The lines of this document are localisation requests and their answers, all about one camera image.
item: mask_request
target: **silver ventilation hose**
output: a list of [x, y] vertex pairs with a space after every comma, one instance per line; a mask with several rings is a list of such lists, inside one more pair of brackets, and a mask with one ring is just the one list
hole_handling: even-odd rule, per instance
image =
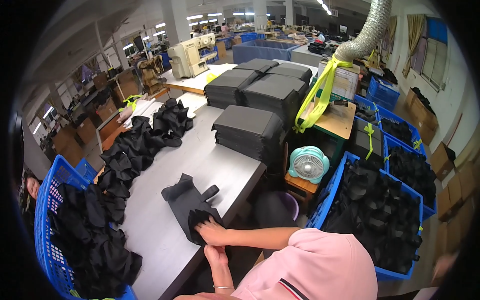
[[370, 55], [383, 37], [392, 10], [392, 0], [372, 0], [367, 21], [358, 37], [338, 46], [335, 57], [342, 61], [353, 61]]

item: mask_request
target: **teal desk fan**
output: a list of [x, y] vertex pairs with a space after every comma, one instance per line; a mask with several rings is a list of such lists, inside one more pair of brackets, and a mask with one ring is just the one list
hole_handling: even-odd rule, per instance
[[317, 184], [330, 168], [330, 161], [325, 154], [314, 146], [305, 146], [293, 150], [290, 155], [290, 169], [292, 177], [300, 177]]

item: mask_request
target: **window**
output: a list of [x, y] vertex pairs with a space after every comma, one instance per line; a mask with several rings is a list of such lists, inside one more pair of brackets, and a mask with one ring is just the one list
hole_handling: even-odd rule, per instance
[[421, 74], [435, 89], [442, 88], [447, 60], [447, 29], [437, 18], [427, 18], [417, 51], [410, 67]]

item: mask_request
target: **blue plastic basket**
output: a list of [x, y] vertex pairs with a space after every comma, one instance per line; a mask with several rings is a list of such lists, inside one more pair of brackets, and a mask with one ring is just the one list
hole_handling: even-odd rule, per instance
[[92, 183], [93, 179], [95, 179], [95, 176], [98, 174], [98, 172], [95, 171], [95, 169], [85, 158], [82, 158], [82, 160], [75, 167], [75, 170], [78, 172], [78, 174], [82, 175], [83, 178], [88, 181], [88, 183]]
[[370, 79], [370, 85], [367, 90], [367, 99], [372, 102], [375, 102], [377, 105], [386, 108], [389, 111], [395, 109], [396, 102], [400, 93], [392, 90], [391, 88], [386, 87], [385, 85], [379, 83], [377, 80], [382, 81], [386, 85], [392, 86], [382, 79], [376, 79], [375, 76], [372, 76]]
[[[401, 122], [404, 122], [405, 120], [403, 120], [401, 117], [397, 116], [396, 114], [388, 111], [387, 109], [381, 107], [381, 106], [378, 106], [377, 105], [377, 108], [378, 108], [378, 116], [380, 117], [380, 121], [382, 119], [387, 119], [393, 123], [397, 123], [397, 124], [400, 124]], [[415, 142], [418, 142], [421, 138], [420, 138], [420, 133], [418, 131], [417, 128], [415, 128], [415, 126], [413, 126], [412, 124], [408, 123], [408, 128], [410, 129], [410, 132], [412, 133], [412, 144], [414, 144]], [[382, 122], [380, 122], [379, 124], [380, 126], [380, 129], [381, 130], [384, 130], [383, 129], [383, 126], [382, 126]], [[394, 137], [393, 135], [391, 134], [388, 134], [384, 131], [385, 135], [387, 135], [388, 137], [392, 138], [392, 139], [395, 139], [397, 140], [397, 142], [399, 142], [402, 146], [404, 146], [405, 148], [408, 148], [408, 149], [411, 149], [412, 152], [413, 151], [416, 151], [420, 154], [423, 154], [425, 156], [427, 156], [426, 152], [425, 152], [425, 147], [423, 146], [423, 143], [420, 143], [420, 147], [418, 147], [417, 149], [414, 149], [412, 146], [410, 145], [407, 145], [406, 143], [402, 142], [401, 140], [397, 139], [396, 137]]]
[[[404, 147], [404, 143], [400, 142], [397, 139], [392, 139], [389, 136], [385, 135], [385, 143], [384, 143], [384, 153], [385, 156], [390, 155], [388, 152], [388, 147], [403, 147], [405, 151], [413, 152], [411, 148]], [[390, 162], [388, 160], [385, 161], [385, 171], [390, 174]], [[423, 220], [425, 221], [429, 217], [435, 215], [437, 213], [437, 198], [433, 200], [433, 209], [429, 208], [428, 206], [423, 206]]]
[[[70, 290], [74, 289], [72, 268], [68, 266], [67, 260], [63, 257], [61, 250], [50, 242], [50, 220], [47, 211], [55, 214], [57, 208], [63, 201], [57, 188], [62, 183], [73, 185], [77, 189], [85, 190], [88, 182], [63, 158], [57, 155], [53, 165], [47, 173], [40, 189], [35, 208], [35, 250], [38, 261], [47, 275], [48, 279], [60, 295], [68, 300], [79, 300], [80, 298], [71, 295]], [[126, 286], [125, 294], [119, 300], [136, 300], [133, 290]]]
[[[307, 221], [307, 225], [305, 226], [306, 228], [320, 229], [323, 222], [325, 221], [325, 217], [326, 217], [330, 207], [332, 206], [333, 199], [335, 197], [335, 194], [337, 192], [340, 180], [342, 178], [344, 165], [345, 165], [345, 162], [347, 161], [347, 159], [350, 159], [353, 162], [356, 159], [359, 159], [359, 157], [350, 153], [350, 152], [347, 152], [347, 151], [345, 152], [345, 154], [343, 155], [343, 158], [340, 162], [340, 165], [338, 165], [338, 168], [335, 171], [335, 174], [333, 175], [332, 179], [328, 183], [327, 187], [324, 190], [322, 190], [322, 192], [320, 193], [320, 197], [325, 196], [325, 194], [327, 192], [330, 192], [330, 194], [323, 201], [323, 203], [321, 203], [318, 206], [317, 211], [314, 213], [314, 215], [311, 217], [311, 219], [309, 219]], [[394, 176], [392, 176], [390, 174], [387, 174], [383, 170], [380, 170], [380, 174], [382, 176], [390, 176], [394, 180], [400, 181], [397, 178], [395, 178]], [[411, 189], [409, 186], [407, 186], [404, 183], [402, 183], [401, 190], [404, 191], [404, 192], [407, 192], [412, 197], [419, 197], [420, 198], [420, 205], [419, 205], [420, 214], [419, 214], [419, 216], [420, 216], [420, 226], [421, 226], [422, 222], [423, 222], [423, 218], [422, 218], [423, 197], [422, 197], [422, 195], [418, 194], [416, 191], [414, 191], [413, 189]], [[382, 268], [379, 268], [379, 267], [375, 267], [375, 272], [377, 274], [377, 280], [378, 281], [385, 281], [385, 280], [410, 279], [410, 277], [412, 276], [412, 273], [413, 273], [413, 267], [414, 266], [415, 266], [415, 261], [412, 261], [412, 267], [410, 268], [410, 270], [408, 271], [407, 274], [400, 274], [400, 273], [388, 271], [388, 270], [385, 270], [385, 269], [382, 269]]]

